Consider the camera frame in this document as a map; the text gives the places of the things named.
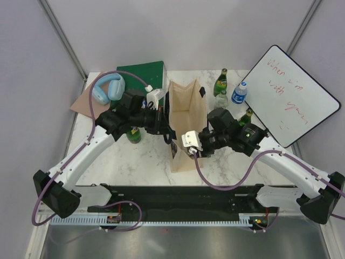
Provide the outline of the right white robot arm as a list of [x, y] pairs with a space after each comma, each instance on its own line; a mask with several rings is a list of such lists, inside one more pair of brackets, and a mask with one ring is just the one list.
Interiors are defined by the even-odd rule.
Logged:
[[316, 223], [328, 222], [340, 197], [344, 196], [344, 175], [311, 166], [280, 146], [266, 130], [252, 123], [240, 125], [226, 109], [211, 111], [207, 121], [212, 130], [204, 128], [196, 134], [201, 157], [229, 147], [252, 157], [250, 169], [257, 161], [263, 162], [294, 184], [294, 187], [261, 186], [247, 198], [250, 211], [257, 213], [265, 207], [298, 209]]

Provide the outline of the green Perrier glass bottle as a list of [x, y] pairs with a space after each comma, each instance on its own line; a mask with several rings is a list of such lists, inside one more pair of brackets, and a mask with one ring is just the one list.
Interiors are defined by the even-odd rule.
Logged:
[[222, 90], [227, 89], [227, 69], [223, 68], [213, 87], [213, 96], [216, 97]]

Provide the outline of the blue-capped water bottle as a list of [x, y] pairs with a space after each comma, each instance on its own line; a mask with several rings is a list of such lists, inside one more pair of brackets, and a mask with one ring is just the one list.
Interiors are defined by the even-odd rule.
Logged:
[[247, 83], [242, 81], [233, 91], [231, 101], [234, 104], [242, 104], [247, 96]]

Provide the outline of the beige canvas tote bag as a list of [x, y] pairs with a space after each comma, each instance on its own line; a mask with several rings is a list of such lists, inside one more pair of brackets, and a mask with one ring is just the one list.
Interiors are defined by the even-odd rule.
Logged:
[[171, 81], [168, 86], [169, 125], [176, 133], [170, 144], [170, 169], [173, 173], [193, 171], [194, 159], [183, 147], [182, 135], [201, 132], [207, 125], [205, 88], [195, 79], [187, 86]]

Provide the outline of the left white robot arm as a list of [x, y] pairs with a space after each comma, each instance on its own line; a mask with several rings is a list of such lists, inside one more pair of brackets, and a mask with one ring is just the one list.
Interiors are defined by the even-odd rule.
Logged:
[[72, 215], [80, 206], [100, 205], [106, 212], [118, 207], [118, 198], [103, 190], [98, 201], [75, 186], [85, 170], [108, 147], [132, 128], [144, 128], [151, 135], [173, 136], [161, 99], [166, 91], [156, 89], [143, 94], [130, 89], [121, 100], [102, 112], [95, 120], [89, 136], [63, 161], [48, 172], [38, 170], [33, 176], [34, 186], [40, 202], [47, 205], [60, 218]]

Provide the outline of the clear green-capped bottle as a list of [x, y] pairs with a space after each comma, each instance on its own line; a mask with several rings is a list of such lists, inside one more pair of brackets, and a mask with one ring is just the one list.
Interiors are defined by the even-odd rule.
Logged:
[[227, 109], [229, 100], [226, 94], [226, 90], [221, 90], [220, 94], [215, 97], [215, 108]]

